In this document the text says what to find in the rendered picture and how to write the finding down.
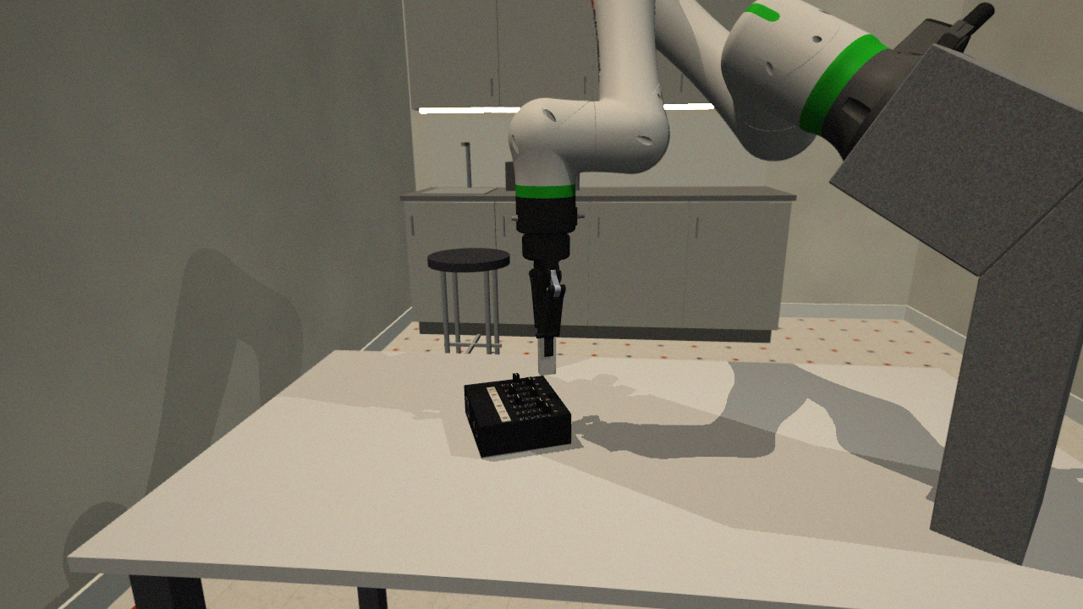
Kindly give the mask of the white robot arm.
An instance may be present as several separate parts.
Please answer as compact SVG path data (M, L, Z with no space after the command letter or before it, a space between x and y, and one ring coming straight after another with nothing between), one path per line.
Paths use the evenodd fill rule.
M670 130L655 49L751 155L786 161L819 135L844 161L928 47L963 53L995 12L980 3L952 25L924 20L891 50L801 0L756 0L730 33L696 0L591 3L599 101L536 99L509 126L511 220L529 238L562 238L585 218L575 207L580 173L643 173L661 161Z

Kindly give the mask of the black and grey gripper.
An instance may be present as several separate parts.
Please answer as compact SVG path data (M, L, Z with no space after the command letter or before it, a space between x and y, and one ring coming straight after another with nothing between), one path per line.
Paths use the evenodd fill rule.
M571 254L571 236L562 238L529 238L522 236L522 255L534 260L529 275L531 302L538 340L539 376L556 374L556 337L560 334L563 297L566 290L560 285L562 273L558 262ZM537 306L537 307L536 307Z

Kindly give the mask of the black lighting desk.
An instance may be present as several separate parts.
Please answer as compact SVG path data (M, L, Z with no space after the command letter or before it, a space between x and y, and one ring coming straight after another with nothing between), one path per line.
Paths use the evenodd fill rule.
M571 412L544 376L514 373L512 379L464 389L465 416L481 458L571 444Z

